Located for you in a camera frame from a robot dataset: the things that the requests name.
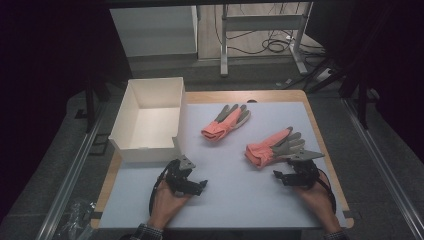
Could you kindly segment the white cabinet panel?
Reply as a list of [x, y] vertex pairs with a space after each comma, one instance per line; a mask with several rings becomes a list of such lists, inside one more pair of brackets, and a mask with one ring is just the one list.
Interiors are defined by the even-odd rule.
[[197, 52], [195, 6], [121, 8], [110, 13], [127, 57]]

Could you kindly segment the white metal desk frame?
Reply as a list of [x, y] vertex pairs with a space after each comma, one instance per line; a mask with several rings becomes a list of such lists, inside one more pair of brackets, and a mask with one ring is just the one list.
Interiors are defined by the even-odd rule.
[[234, 31], [267, 31], [267, 30], [294, 30], [297, 32], [293, 43], [289, 44], [289, 49], [295, 64], [301, 75], [308, 73], [307, 68], [300, 55], [301, 40], [309, 18], [311, 2], [307, 2], [302, 14], [291, 15], [247, 15], [229, 16], [227, 4], [222, 5], [222, 26], [221, 26], [221, 55], [220, 74], [223, 77], [228, 75], [228, 54], [227, 54], [227, 32]]

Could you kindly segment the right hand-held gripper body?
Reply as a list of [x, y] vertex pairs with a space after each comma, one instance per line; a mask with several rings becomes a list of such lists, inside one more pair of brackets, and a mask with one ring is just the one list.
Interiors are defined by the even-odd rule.
[[289, 161], [295, 171], [287, 177], [289, 186], [304, 186], [311, 188], [319, 178], [319, 171], [314, 159], [324, 157], [323, 153], [300, 150]]

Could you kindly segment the black stand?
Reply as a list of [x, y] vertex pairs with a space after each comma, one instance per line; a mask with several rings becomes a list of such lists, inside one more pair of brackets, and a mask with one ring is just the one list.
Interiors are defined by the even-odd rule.
[[357, 119], [362, 127], [369, 129], [367, 124], [367, 103], [368, 100], [368, 73], [363, 62], [353, 62], [346, 68], [346, 79], [339, 88], [339, 95], [342, 98], [350, 98], [354, 91], [357, 91], [356, 110]]
[[76, 119], [87, 119], [87, 133], [93, 129], [95, 124], [94, 97], [97, 97], [100, 102], [107, 102], [111, 94], [104, 80], [88, 77], [85, 85], [86, 112], [79, 109], [75, 115]]

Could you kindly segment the crumpled clear plastic bag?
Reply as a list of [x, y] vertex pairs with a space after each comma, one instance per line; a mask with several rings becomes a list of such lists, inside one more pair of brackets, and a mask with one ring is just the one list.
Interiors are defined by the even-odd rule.
[[90, 240], [94, 233], [91, 217], [96, 204], [84, 199], [76, 199], [70, 206], [67, 222], [55, 233], [53, 240]]

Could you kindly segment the person's right hand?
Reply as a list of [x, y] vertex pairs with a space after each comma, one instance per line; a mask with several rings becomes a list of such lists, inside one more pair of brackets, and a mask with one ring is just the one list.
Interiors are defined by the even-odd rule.
[[325, 187], [328, 184], [326, 179], [322, 186], [317, 182], [312, 188], [304, 189], [302, 187], [294, 187], [293, 190], [299, 197], [305, 201], [308, 208], [315, 214], [318, 221], [321, 223], [322, 228], [326, 234], [336, 233], [341, 231], [338, 218], [333, 212], [332, 203], [328, 197], [328, 192]]

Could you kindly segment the white box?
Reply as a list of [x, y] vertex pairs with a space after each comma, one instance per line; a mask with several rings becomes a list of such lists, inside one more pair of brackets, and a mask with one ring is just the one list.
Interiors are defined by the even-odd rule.
[[182, 77], [130, 79], [109, 140], [126, 162], [172, 160], [182, 152], [185, 107]]

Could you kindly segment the pale table mat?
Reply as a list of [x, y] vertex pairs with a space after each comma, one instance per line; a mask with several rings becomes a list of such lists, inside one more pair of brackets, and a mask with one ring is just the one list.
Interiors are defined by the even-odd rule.
[[[168, 224], [170, 229], [308, 229], [320, 228], [315, 216], [273, 170], [290, 172], [276, 162], [257, 169], [245, 158], [247, 144], [258, 143], [292, 126], [305, 139], [305, 149], [321, 150], [302, 102], [248, 103], [251, 117], [218, 142], [200, 131], [225, 104], [188, 104], [185, 155], [196, 165], [191, 181], [207, 179], [201, 196], [191, 198]], [[149, 199], [167, 162], [143, 165], [123, 162], [102, 214], [99, 228], [133, 229], [149, 218]]]

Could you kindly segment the person's left hand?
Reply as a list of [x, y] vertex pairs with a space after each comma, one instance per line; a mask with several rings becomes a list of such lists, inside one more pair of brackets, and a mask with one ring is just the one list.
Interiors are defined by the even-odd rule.
[[176, 196], [169, 185], [161, 180], [156, 190], [152, 213], [147, 225], [163, 230], [190, 198], [191, 195], [187, 194]]

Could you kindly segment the white power strip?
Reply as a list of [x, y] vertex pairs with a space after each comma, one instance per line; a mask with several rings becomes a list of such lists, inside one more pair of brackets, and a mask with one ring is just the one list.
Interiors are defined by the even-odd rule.
[[326, 80], [327, 78], [329, 78], [332, 75], [332, 73], [333, 73], [332, 69], [326, 68], [316, 77], [316, 80], [318, 82], [322, 82], [322, 81]]

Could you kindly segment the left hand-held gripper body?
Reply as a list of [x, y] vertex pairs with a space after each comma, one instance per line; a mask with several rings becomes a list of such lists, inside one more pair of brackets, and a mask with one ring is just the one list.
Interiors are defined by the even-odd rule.
[[188, 176], [194, 167], [195, 165], [185, 155], [179, 156], [168, 164], [165, 181], [173, 193], [183, 193], [183, 190], [193, 188]]

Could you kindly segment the pink and grey work glove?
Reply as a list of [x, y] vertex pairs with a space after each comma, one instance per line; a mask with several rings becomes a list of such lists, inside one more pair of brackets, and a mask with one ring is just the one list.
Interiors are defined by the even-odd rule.
[[231, 131], [241, 127], [249, 118], [251, 112], [246, 105], [225, 105], [217, 117], [201, 130], [202, 136], [208, 141], [219, 141]]
[[305, 145], [300, 132], [294, 132], [292, 127], [281, 130], [260, 143], [246, 146], [246, 158], [261, 169], [276, 160], [290, 159]]

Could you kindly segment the aluminium rail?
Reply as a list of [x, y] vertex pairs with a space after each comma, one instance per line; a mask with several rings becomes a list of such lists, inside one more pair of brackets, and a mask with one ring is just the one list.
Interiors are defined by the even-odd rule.
[[107, 110], [108, 103], [100, 103], [95, 113], [95, 121], [92, 129], [84, 135], [76, 156], [64, 177], [64, 180], [51, 204], [51, 207], [40, 227], [35, 240], [52, 240], [58, 227], [60, 219], [66, 209], [78, 177], [85, 164], [90, 148], [97, 135], [98, 129], [103, 121], [103, 116]]
[[357, 110], [355, 109], [353, 103], [347, 99], [342, 99], [341, 102], [347, 110], [359, 137], [361, 138], [368, 151], [368, 154], [376, 165], [378, 172], [380, 173], [393, 200], [398, 206], [398, 209], [405, 219], [406, 224], [411, 230], [415, 240], [424, 240], [424, 220], [418, 213], [416, 207], [413, 205], [408, 195], [402, 189], [400, 183], [390, 169], [386, 158], [380, 151], [371, 133], [358, 120]]

